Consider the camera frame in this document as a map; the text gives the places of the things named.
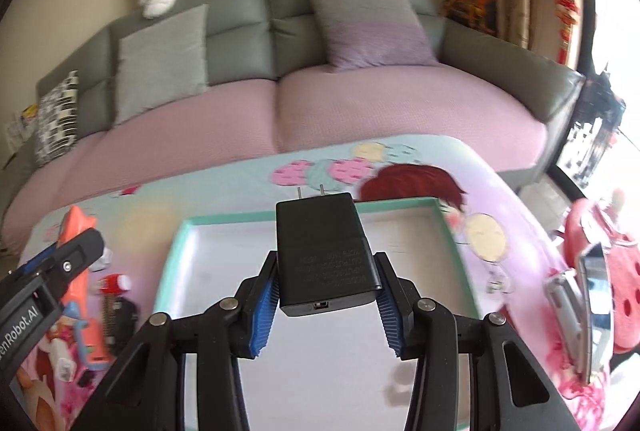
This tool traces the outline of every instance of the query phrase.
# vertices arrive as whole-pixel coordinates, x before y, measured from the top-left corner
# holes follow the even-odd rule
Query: sofa
[[[439,134],[473,148],[507,184],[550,162],[582,85],[553,61],[409,0],[441,66],[332,72],[309,0],[206,3],[210,88],[113,127],[118,42],[156,21],[105,26],[37,83],[79,76],[78,142],[36,168],[28,141],[0,174],[3,244],[19,253],[48,212],[86,198],[243,159],[395,134]]]

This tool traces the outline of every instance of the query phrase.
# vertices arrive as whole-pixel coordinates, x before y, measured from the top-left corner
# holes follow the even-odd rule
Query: orange toy
[[[94,229],[96,223],[97,220],[94,217],[86,216],[80,207],[72,205],[60,225],[58,246],[64,245],[87,229]],[[109,366],[111,358],[109,351],[104,346],[100,323],[96,319],[88,317],[86,309],[88,288],[89,271],[84,270],[71,281],[62,298],[62,303],[66,307],[74,306],[80,319],[74,328],[80,360],[88,369],[102,370]]]

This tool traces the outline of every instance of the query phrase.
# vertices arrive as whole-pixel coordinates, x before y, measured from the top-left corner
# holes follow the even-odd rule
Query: power adapter
[[[348,192],[276,204],[280,308],[290,317],[373,302],[382,289]]]

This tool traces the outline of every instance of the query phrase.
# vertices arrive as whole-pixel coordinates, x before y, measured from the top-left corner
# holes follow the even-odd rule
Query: cartoon tablecloth
[[[78,205],[98,218],[109,268],[92,273],[132,278],[127,298],[151,313],[162,265],[184,218],[271,210],[281,200],[348,191],[357,201],[433,196],[439,199],[458,243],[478,311],[502,310],[513,322],[567,401],[583,430],[598,429],[608,372],[582,386],[562,348],[561,336],[543,293],[543,282],[566,264],[540,224],[491,168],[461,141],[404,135],[236,162],[139,185]],[[66,209],[48,214],[34,228],[25,261],[50,245]],[[90,311],[101,313],[99,297]],[[48,393],[56,431],[68,429],[93,387],[78,379],[52,379],[47,337],[25,363],[22,380]]]

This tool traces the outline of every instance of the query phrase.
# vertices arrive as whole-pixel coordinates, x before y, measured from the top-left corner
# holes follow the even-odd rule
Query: red toy
[[[605,241],[614,302],[614,353],[640,343],[640,250],[638,242],[620,233],[597,203],[581,199],[564,222],[564,258],[569,267],[590,244]]]
[[[99,295],[122,295],[131,290],[131,278],[124,274],[109,274],[94,284],[93,291]]]

